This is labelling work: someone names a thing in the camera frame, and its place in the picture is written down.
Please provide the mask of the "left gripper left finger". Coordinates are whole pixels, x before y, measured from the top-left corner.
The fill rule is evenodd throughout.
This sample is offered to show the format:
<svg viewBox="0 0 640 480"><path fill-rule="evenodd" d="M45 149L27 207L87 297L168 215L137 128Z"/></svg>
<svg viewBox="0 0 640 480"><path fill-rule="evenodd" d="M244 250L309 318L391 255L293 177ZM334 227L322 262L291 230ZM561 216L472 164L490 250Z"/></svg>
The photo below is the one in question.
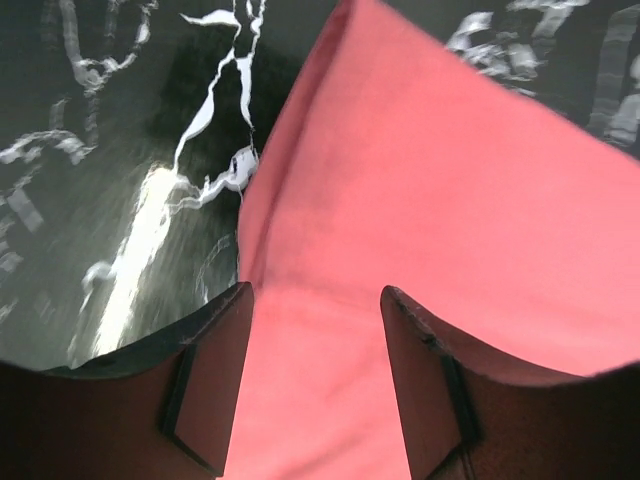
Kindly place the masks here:
<svg viewBox="0 0 640 480"><path fill-rule="evenodd" d="M239 283L157 332L69 369L1 366L5 479L217 479L254 295Z"/></svg>

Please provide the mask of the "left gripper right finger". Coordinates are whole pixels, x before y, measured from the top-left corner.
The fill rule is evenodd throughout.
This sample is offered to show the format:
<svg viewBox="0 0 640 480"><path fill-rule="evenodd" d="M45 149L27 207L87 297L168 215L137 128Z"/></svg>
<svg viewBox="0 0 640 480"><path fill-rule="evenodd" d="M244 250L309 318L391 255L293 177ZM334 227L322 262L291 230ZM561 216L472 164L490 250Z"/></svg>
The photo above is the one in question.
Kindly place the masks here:
<svg viewBox="0 0 640 480"><path fill-rule="evenodd" d="M639 368L580 377L455 328L400 289L380 299L414 479L635 479Z"/></svg>

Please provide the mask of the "red t-shirt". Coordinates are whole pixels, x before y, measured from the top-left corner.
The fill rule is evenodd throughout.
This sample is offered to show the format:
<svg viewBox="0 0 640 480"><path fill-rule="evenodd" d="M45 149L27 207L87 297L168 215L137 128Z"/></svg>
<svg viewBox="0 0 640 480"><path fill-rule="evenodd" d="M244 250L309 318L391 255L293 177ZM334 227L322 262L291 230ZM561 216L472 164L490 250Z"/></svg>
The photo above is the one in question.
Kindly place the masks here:
<svg viewBox="0 0 640 480"><path fill-rule="evenodd" d="M380 299L534 365L639 368L639 5L342 1L239 218L229 479L414 479Z"/></svg>

